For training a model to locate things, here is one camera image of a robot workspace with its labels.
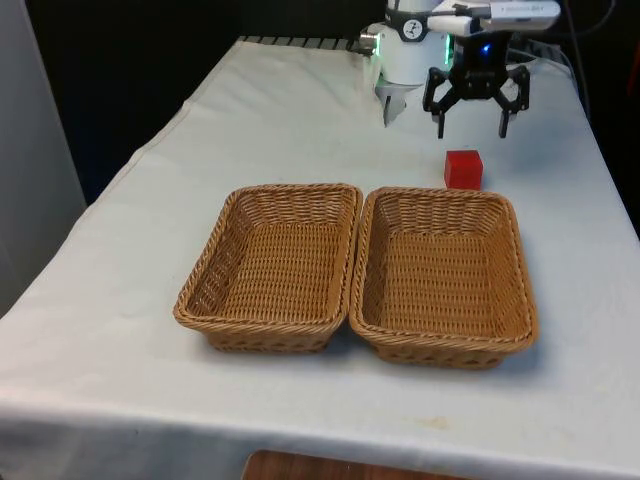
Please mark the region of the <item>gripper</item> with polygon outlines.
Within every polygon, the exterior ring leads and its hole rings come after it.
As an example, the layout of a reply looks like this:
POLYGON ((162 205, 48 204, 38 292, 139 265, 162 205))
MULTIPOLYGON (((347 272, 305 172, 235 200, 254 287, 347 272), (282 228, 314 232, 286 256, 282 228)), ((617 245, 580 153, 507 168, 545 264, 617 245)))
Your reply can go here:
POLYGON ((423 94, 423 110, 437 123, 437 138, 444 137, 446 113, 463 99, 494 99, 501 109, 498 134, 507 135, 509 120, 529 108, 530 72, 526 66, 506 69, 507 49, 511 34, 505 31, 479 33, 454 38, 454 58, 449 71, 437 67, 428 70, 423 94), (517 87, 514 99, 509 100, 502 87, 511 81, 517 87), (445 82, 447 92, 437 100, 436 90, 445 82))

